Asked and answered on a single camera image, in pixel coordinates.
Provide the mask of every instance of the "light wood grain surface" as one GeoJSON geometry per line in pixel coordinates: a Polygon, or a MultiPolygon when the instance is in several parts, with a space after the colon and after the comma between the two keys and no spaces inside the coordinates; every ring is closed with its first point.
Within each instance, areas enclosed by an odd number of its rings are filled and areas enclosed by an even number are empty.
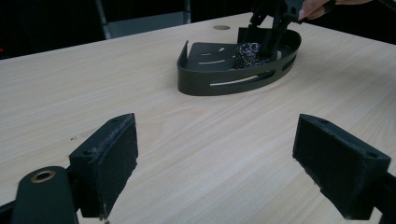
{"type": "MultiPolygon", "coordinates": [[[[68,155],[106,121],[135,113],[138,165],[112,224],[377,223],[377,210],[370,221],[344,220],[291,152],[305,113],[395,160],[396,47],[291,24],[303,42],[276,83],[225,96],[180,93],[185,41],[235,43],[250,16],[0,61],[0,204],[14,200],[25,175],[67,167],[68,155]]],[[[396,174],[395,161],[389,172],[396,174]]]]}

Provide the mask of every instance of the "dark background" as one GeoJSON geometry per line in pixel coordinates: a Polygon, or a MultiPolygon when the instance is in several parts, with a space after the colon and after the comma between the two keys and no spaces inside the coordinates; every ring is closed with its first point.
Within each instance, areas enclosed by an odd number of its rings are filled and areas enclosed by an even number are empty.
{"type": "MultiPolygon", "coordinates": [[[[205,21],[249,12],[254,1],[190,0],[189,9],[185,0],[101,0],[108,22],[183,10],[205,21]]],[[[304,22],[396,44],[396,12],[376,0],[304,22]]],[[[0,0],[0,60],[104,39],[95,0],[0,0]]]]}

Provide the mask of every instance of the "wooden table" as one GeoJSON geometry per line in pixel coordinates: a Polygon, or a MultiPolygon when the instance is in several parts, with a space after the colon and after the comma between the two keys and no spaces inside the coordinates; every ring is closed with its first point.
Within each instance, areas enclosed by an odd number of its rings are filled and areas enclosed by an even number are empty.
{"type": "Polygon", "coordinates": [[[303,42],[276,83],[224,96],[180,93],[185,41],[235,43],[250,16],[1,61],[0,204],[14,200],[25,175],[67,167],[106,121],[135,113],[138,165],[111,223],[358,223],[344,220],[291,156],[296,125],[301,113],[327,119],[395,160],[396,47],[294,23],[303,42]]]}

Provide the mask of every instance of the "crumpled aluminum foil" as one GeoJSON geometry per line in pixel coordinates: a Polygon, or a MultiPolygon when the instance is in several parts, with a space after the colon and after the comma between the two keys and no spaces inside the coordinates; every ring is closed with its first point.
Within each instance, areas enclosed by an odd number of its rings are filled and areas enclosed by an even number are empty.
{"type": "Polygon", "coordinates": [[[257,55],[259,49],[260,44],[258,43],[244,43],[237,46],[233,68],[246,68],[269,63],[269,58],[263,58],[257,55]]]}

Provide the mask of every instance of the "human hand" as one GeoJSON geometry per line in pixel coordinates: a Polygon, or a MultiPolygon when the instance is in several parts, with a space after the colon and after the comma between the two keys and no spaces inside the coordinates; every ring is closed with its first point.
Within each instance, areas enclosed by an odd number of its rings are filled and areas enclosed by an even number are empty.
{"type": "MultiPolygon", "coordinates": [[[[325,4],[331,0],[304,0],[299,14],[299,21],[303,18],[313,20],[326,14],[325,4]]],[[[360,5],[372,0],[335,0],[336,5],[360,5]]]]}

